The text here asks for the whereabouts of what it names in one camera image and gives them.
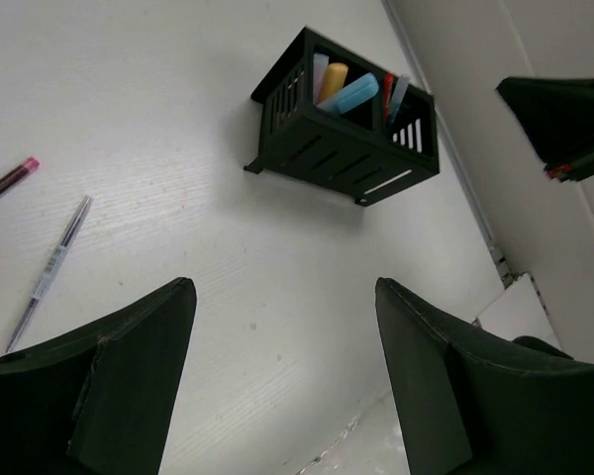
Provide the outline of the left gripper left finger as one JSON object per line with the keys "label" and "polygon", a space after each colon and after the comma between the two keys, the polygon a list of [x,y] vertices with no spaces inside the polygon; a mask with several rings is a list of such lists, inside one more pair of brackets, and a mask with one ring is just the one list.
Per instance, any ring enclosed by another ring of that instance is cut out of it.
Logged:
{"label": "left gripper left finger", "polygon": [[176,278],[0,357],[0,474],[158,473],[196,307]]}

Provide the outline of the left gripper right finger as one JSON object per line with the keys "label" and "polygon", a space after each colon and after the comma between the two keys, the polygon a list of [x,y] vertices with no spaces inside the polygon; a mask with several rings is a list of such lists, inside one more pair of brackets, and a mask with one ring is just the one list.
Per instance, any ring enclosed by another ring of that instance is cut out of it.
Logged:
{"label": "left gripper right finger", "polygon": [[414,474],[594,474],[594,364],[509,341],[390,278],[375,310]]}

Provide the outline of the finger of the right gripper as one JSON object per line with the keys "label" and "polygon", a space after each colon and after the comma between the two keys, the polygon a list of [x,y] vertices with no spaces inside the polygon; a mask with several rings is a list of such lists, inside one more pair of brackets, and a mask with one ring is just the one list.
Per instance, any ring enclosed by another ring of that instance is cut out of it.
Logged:
{"label": "finger of the right gripper", "polygon": [[594,176],[594,78],[512,76],[496,91],[544,164],[548,179],[580,182]]}

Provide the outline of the blue pen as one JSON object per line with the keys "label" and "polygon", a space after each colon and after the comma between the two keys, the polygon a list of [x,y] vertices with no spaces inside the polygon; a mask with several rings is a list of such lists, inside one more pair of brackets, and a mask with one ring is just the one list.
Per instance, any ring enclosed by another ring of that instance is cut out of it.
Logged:
{"label": "blue pen", "polygon": [[405,94],[410,85],[411,78],[401,75],[394,83],[387,102],[386,127],[389,131],[393,129],[395,120],[400,112]]}

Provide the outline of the red gel pen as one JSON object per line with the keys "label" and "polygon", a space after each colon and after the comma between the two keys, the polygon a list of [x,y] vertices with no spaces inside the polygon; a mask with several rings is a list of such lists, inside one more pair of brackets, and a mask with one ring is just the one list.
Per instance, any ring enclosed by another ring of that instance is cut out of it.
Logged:
{"label": "red gel pen", "polygon": [[395,75],[390,72],[384,74],[382,83],[382,99],[383,99],[383,120],[387,122],[390,115],[390,101],[392,94],[392,87],[395,80]]}

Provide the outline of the clear dark-ink pen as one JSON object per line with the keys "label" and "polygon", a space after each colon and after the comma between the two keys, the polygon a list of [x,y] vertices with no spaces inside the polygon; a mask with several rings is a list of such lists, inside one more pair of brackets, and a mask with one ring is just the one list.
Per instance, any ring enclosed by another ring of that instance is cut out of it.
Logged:
{"label": "clear dark-ink pen", "polygon": [[78,236],[78,233],[87,218],[92,203],[93,198],[86,195],[75,210],[74,215],[66,226],[58,244],[53,249],[49,260],[33,289],[23,315],[19,319],[9,338],[9,341],[5,347],[6,354],[10,353],[14,349],[41,300],[49,290],[51,283],[63,264],[70,247]]}

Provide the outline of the orange yellow eraser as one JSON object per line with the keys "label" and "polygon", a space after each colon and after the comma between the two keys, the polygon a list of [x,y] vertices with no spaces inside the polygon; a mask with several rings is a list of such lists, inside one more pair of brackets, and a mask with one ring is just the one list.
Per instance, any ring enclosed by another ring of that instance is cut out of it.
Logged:
{"label": "orange yellow eraser", "polygon": [[322,53],[313,57],[313,102],[319,104],[340,91],[345,83],[348,66],[341,62],[330,62]]}

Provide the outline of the black two-compartment organizer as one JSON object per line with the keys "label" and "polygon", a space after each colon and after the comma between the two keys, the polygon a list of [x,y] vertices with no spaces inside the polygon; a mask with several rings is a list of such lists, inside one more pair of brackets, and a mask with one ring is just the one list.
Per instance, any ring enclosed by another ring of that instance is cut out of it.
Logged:
{"label": "black two-compartment organizer", "polygon": [[[313,57],[348,66],[346,83],[372,73],[377,95],[342,114],[313,102]],[[272,171],[368,207],[440,172],[435,101],[409,85],[393,129],[383,120],[387,71],[305,27],[251,94],[262,107],[258,153],[246,171]]]}

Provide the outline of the maroon pen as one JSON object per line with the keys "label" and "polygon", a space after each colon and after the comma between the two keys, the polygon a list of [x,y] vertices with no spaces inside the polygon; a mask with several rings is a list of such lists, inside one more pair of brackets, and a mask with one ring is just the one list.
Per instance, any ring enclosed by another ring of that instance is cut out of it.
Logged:
{"label": "maroon pen", "polygon": [[31,156],[9,171],[6,175],[0,178],[0,197],[35,172],[39,167],[40,162]]}

